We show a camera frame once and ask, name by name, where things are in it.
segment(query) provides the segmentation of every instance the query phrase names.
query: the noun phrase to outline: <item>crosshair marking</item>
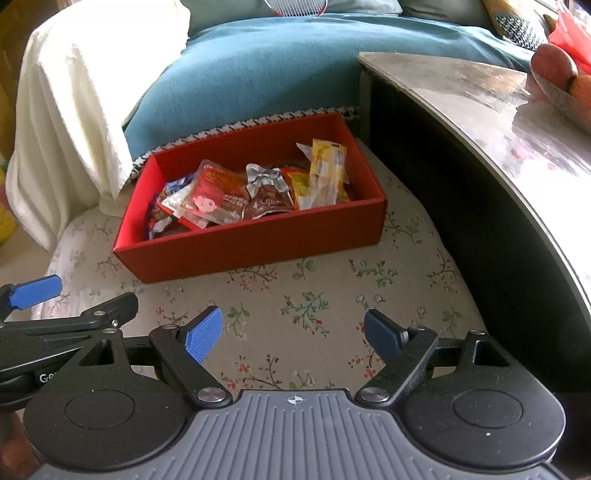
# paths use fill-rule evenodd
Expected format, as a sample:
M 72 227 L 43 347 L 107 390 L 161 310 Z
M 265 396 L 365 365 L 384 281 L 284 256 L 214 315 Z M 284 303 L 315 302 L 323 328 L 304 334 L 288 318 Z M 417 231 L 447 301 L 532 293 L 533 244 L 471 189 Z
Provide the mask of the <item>crosshair marking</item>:
M 288 401 L 292 405 L 299 405 L 304 401 L 304 399 L 302 397 L 298 397 L 297 395 L 292 395 L 291 397 L 286 399 L 286 401 Z

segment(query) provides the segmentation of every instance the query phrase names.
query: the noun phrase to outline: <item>fruit bowl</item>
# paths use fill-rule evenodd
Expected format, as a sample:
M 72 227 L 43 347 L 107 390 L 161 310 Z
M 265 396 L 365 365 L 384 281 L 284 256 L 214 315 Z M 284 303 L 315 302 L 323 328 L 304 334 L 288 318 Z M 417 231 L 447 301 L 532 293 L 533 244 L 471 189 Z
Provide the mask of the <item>fruit bowl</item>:
M 550 83 L 545 78 L 533 71 L 530 65 L 531 74 L 545 93 L 550 103 L 558 110 L 569 117 L 574 123 L 591 134 L 591 108 L 579 102 L 565 91 Z

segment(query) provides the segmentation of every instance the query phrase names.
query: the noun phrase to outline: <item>badminton racket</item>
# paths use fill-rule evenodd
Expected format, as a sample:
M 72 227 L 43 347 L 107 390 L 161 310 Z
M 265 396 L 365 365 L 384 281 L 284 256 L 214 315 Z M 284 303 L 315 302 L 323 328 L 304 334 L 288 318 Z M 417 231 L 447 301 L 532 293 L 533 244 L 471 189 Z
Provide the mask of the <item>badminton racket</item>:
M 265 3 L 280 17 L 319 17 L 326 10 L 328 0 L 265 0 Z

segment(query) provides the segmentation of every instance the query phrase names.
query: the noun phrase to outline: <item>glass tabletop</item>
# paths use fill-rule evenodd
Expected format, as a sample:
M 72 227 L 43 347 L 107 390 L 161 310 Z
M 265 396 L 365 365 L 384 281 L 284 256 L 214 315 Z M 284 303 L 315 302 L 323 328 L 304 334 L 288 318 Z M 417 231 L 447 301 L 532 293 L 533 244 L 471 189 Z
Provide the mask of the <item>glass tabletop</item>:
M 434 115 L 509 191 L 591 320 L 591 136 L 531 75 L 466 60 L 367 53 L 359 61 Z

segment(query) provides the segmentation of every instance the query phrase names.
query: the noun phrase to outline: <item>gray base plate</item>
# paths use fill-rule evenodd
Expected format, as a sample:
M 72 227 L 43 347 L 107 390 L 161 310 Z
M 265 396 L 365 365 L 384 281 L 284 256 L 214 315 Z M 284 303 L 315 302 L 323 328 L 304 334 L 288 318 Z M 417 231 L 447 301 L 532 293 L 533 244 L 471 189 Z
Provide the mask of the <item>gray base plate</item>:
M 185 435 L 142 465 L 78 473 L 44 465 L 33 480 L 557 480 L 548 467 L 502 475 L 464 472 L 417 449 L 386 411 L 344 391 L 245 391 L 202 411 Z

